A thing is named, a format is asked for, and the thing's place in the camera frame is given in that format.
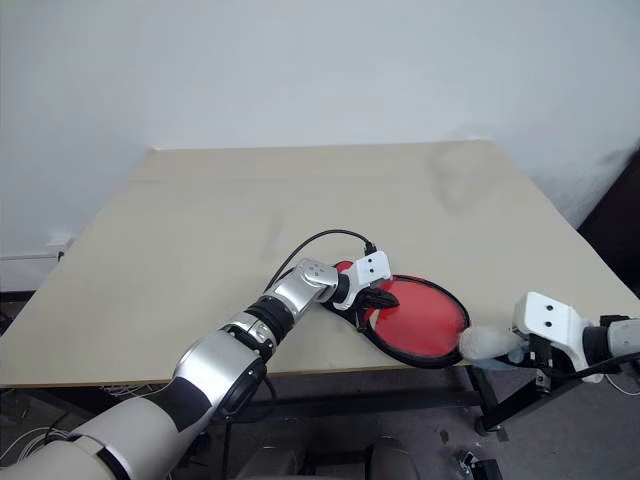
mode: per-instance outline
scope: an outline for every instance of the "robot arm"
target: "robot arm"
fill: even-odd
[[[510,331],[471,327],[460,339],[463,356],[472,362],[500,360],[522,348],[526,356],[516,363],[539,369],[540,378],[548,374],[598,383],[602,372],[638,355],[640,321],[616,315],[602,317],[595,326],[570,305],[529,292],[516,305]],[[557,352],[568,362],[557,362]]]
[[[312,303],[346,309],[360,290],[383,278],[391,271],[380,251],[342,273],[302,260],[227,325],[196,341],[165,388],[116,405],[67,441],[52,442],[4,470],[3,478],[164,478],[212,417],[233,417],[253,396],[265,363]]]

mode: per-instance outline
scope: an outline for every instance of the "beige tabletop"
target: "beige tabletop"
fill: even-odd
[[[395,273],[454,293],[475,324],[510,325],[533,290],[584,316],[640,302],[509,158],[487,142],[153,152],[0,339],[5,385],[166,380],[191,342],[260,295],[331,227],[363,233]],[[345,236],[326,263],[362,255]],[[343,319],[312,309],[271,372],[393,367]]]

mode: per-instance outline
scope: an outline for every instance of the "black cable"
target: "black cable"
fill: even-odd
[[[264,379],[262,380],[264,382],[264,384],[267,386],[267,388],[269,389],[269,391],[271,392],[271,400],[269,402],[269,407],[267,408],[267,410],[265,410],[261,415],[258,415],[255,418],[250,418],[248,420],[233,420],[233,418],[231,418],[230,422],[231,423],[256,423],[256,422],[261,422],[262,420],[264,420],[265,418],[267,418],[269,415],[271,415],[273,413],[273,411],[276,408],[276,404],[278,403],[278,395],[276,394],[276,389],[273,386],[273,383],[271,383],[271,380],[269,379],[269,377],[264,377]]]
[[[606,371],[611,367],[616,367],[622,363],[628,363],[638,359],[640,359],[640,352],[635,352],[621,355],[619,357],[609,358],[608,360],[604,360],[602,362],[594,363],[589,368],[578,370],[577,372],[573,373],[562,373],[551,368],[545,368],[542,369],[542,371],[545,373],[545,375],[556,380],[577,380],[580,378],[588,377],[589,375],[593,375],[595,373],[606,373]]]
[[[291,252],[291,255],[289,255],[286,258],[286,260],[282,263],[282,265],[280,265],[280,268],[278,268],[276,273],[273,274],[273,277],[271,277],[271,280],[269,280],[269,283],[267,283],[267,287],[265,288],[265,290],[269,290],[269,288],[271,288],[271,286],[274,283],[276,283],[276,281],[280,277],[280,274],[282,273],[282,271],[285,268],[287,268],[287,265],[289,265],[289,262],[291,262],[291,260],[293,260],[293,257],[295,257],[300,252],[300,250],[302,250],[304,247],[309,245],[315,239],[323,237],[325,235],[330,235],[330,234],[333,234],[333,233],[342,233],[344,235],[351,235],[352,237],[356,237],[356,238],[359,238],[360,240],[362,240],[364,242],[364,246],[365,246],[365,249],[364,249],[365,255],[370,255],[370,254],[372,254],[373,252],[375,252],[377,250],[376,246],[373,244],[373,242],[369,241],[369,239],[367,239],[367,237],[365,237],[364,235],[360,235],[359,233],[352,232],[351,230],[344,230],[342,228],[332,228],[330,230],[324,230],[322,232],[316,233],[315,235],[307,238],[304,242],[302,242],[300,245],[298,245],[293,252]]]
[[[43,445],[47,445],[49,442],[51,442],[52,440],[49,440],[49,435],[51,435],[51,432],[53,432],[53,429],[56,428],[60,422],[62,420],[64,420],[67,415],[69,415],[70,412],[64,412],[62,415],[60,415],[57,420],[55,422],[53,422],[49,428],[47,429],[47,433],[44,434],[44,441],[43,441]]]
[[[220,468],[220,478],[227,480],[227,472],[229,470],[229,448],[231,446],[231,423],[227,422],[224,426],[224,444],[222,447],[222,466]]]

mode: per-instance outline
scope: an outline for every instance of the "wire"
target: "wire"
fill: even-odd
[[[220,478],[227,480],[229,471],[229,448],[231,447],[231,423],[224,426],[224,444],[222,446],[222,465],[220,467]]]
[[[23,438],[28,437],[28,436],[29,436],[29,435],[31,435],[32,433],[35,433],[35,432],[41,432],[41,431],[43,431],[43,430],[49,430],[49,428],[50,428],[50,427],[38,427],[38,428],[34,428],[34,429],[29,430],[28,432],[25,432],[25,433],[23,433],[22,435],[20,435],[18,438],[16,438],[16,439],[13,441],[13,443],[12,443],[11,445],[9,445],[9,446],[7,447],[7,449],[2,453],[2,455],[0,455],[0,462],[4,459],[4,457],[6,457],[6,456],[7,456],[7,454],[8,454],[8,453],[13,449],[13,447],[15,447],[18,443],[20,443],[20,440],[22,440]],[[60,435],[66,435],[66,433],[67,433],[67,432],[64,432],[63,430],[55,430],[55,432],[54,432],[54,433],[55,433],[56,435],[58,435],[58,434],[60,434]],[[44,434],[39,435],[39,437],[36,437],[36,438],[40,438],[40,437],[42,438],[42,440],[44,440]]]
[[[628,363],[638,359],[640,359],[640,352],[635,352],[621,355],[619,357],[609,358],[608,360],[604,360],[602,362],[594,363],[589,368],[578,370],[574,373],[562,373],[558,372],[555,369],[549,368],[542,369],[542,371],[549,377],[556,380],[576,380],[588,377],[589,375],[593,375],[594,373],[605,373],[611,367],[616,367],[623,363]]]
[[[228,423],[257,423],[257,422],[261,422],[262,420],[264,420],[265,418],[267,418],[269,415],[273,413],[273,411],[276,408],[276,404],[278,402],[278,395],[276,394],[276,389],[273,386],[273,383],[271,383],[271,380],[269,379],[269,377],[264,377],[262,381],[271,392],[271,400],[269,401],[269,407],[267,408],[267,410],[265,410],[261,415],[258,415],[255,418],[249,418],[247,420],[233,420],[233,418],[231,418]]]
[[[149,388],[153,391],[150,385],[112,385],[100,388],[109,395],[113,395],[114,397],[139,397],[140,395],[137,392],[139,392],[143,388]]]
[[[613,388],[615,388],[616,390],[618,390],[620,393],[624,393],[625,395],[628,395],[630,397],[635,397],[637,395],[640,395],[640,391],[638,392],[627,392],[625,389],[623,389],[621,386],[617,385],[612,379],[611,376],[608,373],[604,374],[604,378],[607,379],[607,382],[609,382],[611,384],[611,386]]]
[[[51,432],[53,431],[53,429],[54,429],[55,427],[57,427],[57,426],[60,424],[60,422],[61,422],[62,420],[64,420],[64,419],[67,417],[67,415],[69,415],[69,412],[64,412],[62,415],[60,415],[60,416],[59,416],[59,417],[58,417],[58,418],[57,418],[57,419],[56,419],[56,420],[51,424],[51,426],[49,426],[49,429],[47,430],[47,433],[46,433],[46,434],[45,434],[45,436],[44,436],[44,444],[45,444],[45,445],[46,445],[47,443],[49,443],[49,441],[48,441],[48,439],[49,439],[49,435],[51,435]]]
[[[282,271],[285,268],[287,268],[287,265],[289,265],[291,260],[293,260],[293,257],[295,257],[300,252],[300,250],[302,250],[304,247],[309,245],[311,242],[313,242],[317,238],[324,237],[325,235],[330,235],[333,233],[342,233],[344,235],[351,235],[352,237],[356,237],[362,240],[365,245],[365,250],[364,250],[365,255],[370,255],[371,253],[376,251],[376,246],[373,244],[373,242],[369,241],[369,239],[367,239],[367,237],[365,237],[364,235],[360,235],[359,233],[352,232],[351,230],[344,230],[342,228],[332,228],[330,230],[324,230],[322,232],[316,233],[315,235],[312,235],[311,237],[307,238],[304,242],[298,245],[293,252],[291,252],[291,255],[289,255],[286,258],[286,260],[282,262],[282,265],[280,265],[280,268],[278,268],[278,270],[276,270],[276,273],[273,274],[273,277],[271,277],[271,280],[269,280],[269,283],[267,283],[265,291],[269,290],[269,288],[271,288],[271,286],[274,283],[276,283]]]

